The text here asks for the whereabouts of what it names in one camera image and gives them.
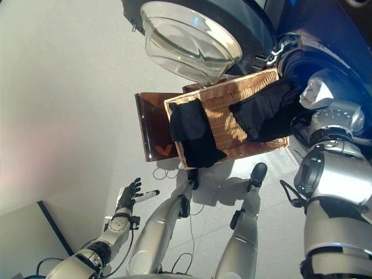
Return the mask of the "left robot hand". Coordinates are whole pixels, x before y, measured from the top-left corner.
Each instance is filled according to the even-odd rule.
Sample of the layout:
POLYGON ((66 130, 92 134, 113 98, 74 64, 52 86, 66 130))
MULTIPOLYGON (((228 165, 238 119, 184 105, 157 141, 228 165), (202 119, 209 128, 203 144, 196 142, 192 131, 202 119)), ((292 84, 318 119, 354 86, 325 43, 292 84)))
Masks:
POLYGON ((129 186, 121 187, 116 202, 115 212, 118 212, 120 209, 128 209, 133 211, 133 206, 136 203, 141 203, 160 194, 158 189, 149 192, 140 192, 141 185, 141 178, 138 177, 131 182, 129 186))

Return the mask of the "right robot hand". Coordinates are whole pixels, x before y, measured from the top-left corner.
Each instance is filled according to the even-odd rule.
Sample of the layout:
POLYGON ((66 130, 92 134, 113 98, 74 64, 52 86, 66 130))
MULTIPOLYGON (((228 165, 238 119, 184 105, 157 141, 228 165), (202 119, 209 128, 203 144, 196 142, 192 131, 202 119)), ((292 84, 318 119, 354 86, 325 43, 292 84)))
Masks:
POLYGON ((303 145, 309 146, 309 126, 312 114, 297 115, 290 124, 292 135, 303 145))

